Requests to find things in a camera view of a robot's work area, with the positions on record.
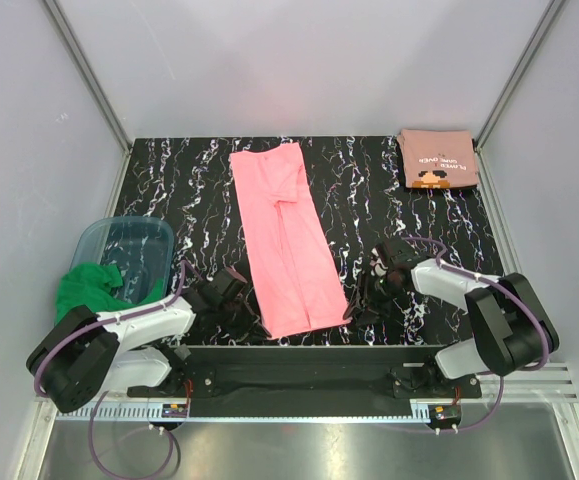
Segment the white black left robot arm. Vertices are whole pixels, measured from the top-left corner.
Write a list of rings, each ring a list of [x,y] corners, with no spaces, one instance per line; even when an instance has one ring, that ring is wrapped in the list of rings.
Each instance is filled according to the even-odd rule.
[[[105,391],[187,396],[193,388],[188,355],[171,347],[169,338],[186,335],[195,324],[214,323],[236,339],[268,339],[255,316],[241,293],[219,294],[207,285],[122,311],[95,313],[78,305],[33,350],[26,367],[35,393],[62,413]]]

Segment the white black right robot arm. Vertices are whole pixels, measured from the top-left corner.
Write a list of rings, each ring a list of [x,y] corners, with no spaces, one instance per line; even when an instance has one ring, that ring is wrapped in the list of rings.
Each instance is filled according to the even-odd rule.
[[[556,332],[528,279],[512,273],[483,275],[425,255],[374,256],[344,313],[374,324],[392,315],[397,295],[415,291],[447,302],[468,315],[472,334],[435,354],[423,384],[435,396],[455,389],[459,378],[484,372],[505,377],[540,369],[560,346]]]

